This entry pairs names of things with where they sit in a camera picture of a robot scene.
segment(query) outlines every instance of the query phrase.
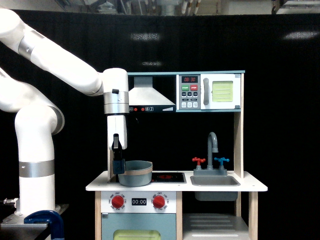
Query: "microwave handle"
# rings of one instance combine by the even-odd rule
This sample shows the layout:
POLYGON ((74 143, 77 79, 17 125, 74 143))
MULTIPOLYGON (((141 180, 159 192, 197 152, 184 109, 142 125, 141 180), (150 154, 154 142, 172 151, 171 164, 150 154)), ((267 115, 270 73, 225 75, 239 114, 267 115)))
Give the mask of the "microwave handle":
POLYGON ((203 79, 203 88, 204 88, 203 104, 208 105, 209 104, 209 79, 208 78, 203 79))

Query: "oven timer display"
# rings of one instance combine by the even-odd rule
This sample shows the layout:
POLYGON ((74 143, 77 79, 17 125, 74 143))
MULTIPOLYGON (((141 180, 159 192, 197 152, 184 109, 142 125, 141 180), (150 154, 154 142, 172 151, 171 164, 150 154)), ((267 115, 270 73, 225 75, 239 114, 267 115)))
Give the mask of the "oven timer display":
POLYGON ((147 206, 146 198, 132 198, 132 206, 147 206))

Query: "pot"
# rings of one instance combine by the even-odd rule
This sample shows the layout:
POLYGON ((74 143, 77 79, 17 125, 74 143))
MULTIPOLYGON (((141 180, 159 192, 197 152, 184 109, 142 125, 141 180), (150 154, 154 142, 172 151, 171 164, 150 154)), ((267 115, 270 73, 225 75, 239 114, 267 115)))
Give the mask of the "pot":
POLYGON ((127 187, 140 187, 151 182, 153 164, 150 161, 126 161, 124 174, 118 174, 119 183, 127 187))

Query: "black backdrop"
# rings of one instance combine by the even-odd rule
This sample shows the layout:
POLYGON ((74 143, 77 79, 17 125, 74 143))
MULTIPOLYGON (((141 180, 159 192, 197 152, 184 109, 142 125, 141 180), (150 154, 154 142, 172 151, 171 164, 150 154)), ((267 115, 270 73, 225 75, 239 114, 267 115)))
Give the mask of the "black backdrop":
MULTIPOLYGON (((98 72, 115 67, 128 72, 245 70, 244 170, 268 186, 268 192, 259 194, 259 239, 316 239, 320 36, 284 36, 320 32, 320 15, 17 13, 98 72), (141 33, 158 34, 159 40, 132 40, 131 34, 141 33)), ((0 66, 38 88, 64 113, 65 127, 53 137, 56 203, 70 204, 64 217, 66 239, 93 239, 94 193, 85 187, 107 165, 102 97, 83 95, 3 44, 0 66)), ((0 199, 19 196, 14 119, 15 114, 0 112, 0 199)), ((206 157, 211 131, 217 132, 221 156, 232 158, 232 127, 230 113, 217 113, 214 119, 208 114, 129 116, 125 154, 151 160, 155 170, 192 170, 192 157, 206 157)), ((242 200, 248 222, 248 193, 242 200)), ((219 203, 199 206, 192 194, 183 195, 184 212, 224 209, 219 203)))

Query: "stovetop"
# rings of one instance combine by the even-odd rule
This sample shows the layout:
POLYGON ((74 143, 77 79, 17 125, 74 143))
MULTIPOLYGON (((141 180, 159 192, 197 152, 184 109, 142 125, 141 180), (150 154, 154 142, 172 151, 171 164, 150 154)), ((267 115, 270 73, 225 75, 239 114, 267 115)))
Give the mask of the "stovetop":
POLYGON ((186 178, 183 172, 152 172, 151 183, 185 184, 186 178))

